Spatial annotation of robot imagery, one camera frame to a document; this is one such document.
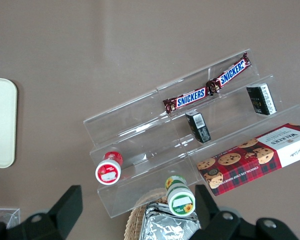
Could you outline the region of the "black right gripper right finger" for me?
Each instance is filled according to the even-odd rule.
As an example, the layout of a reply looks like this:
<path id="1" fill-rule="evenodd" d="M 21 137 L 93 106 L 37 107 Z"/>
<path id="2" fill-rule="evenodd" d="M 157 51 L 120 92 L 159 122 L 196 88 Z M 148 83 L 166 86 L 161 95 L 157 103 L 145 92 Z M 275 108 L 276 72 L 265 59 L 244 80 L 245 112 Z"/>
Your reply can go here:
<path id="1" fill-rule="evenodd" d="M 240 218 L 230 211 L 221 211 L 205 185 L 195 186 L 195 212 L 201 229 L 192 240 L 238 240 Z"/>

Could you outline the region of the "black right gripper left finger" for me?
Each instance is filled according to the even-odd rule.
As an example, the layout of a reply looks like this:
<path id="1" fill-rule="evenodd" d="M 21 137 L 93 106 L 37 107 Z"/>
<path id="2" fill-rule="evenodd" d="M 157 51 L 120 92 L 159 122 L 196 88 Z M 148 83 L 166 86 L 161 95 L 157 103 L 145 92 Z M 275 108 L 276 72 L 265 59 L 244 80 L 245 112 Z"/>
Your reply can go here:
<path id="1" fill-rule="evenodd" d="M 72 185 L 48 212 L 34 214 L 21 224 L 22 238 L 65 240 L 82 211 L 82 187 Z"/>

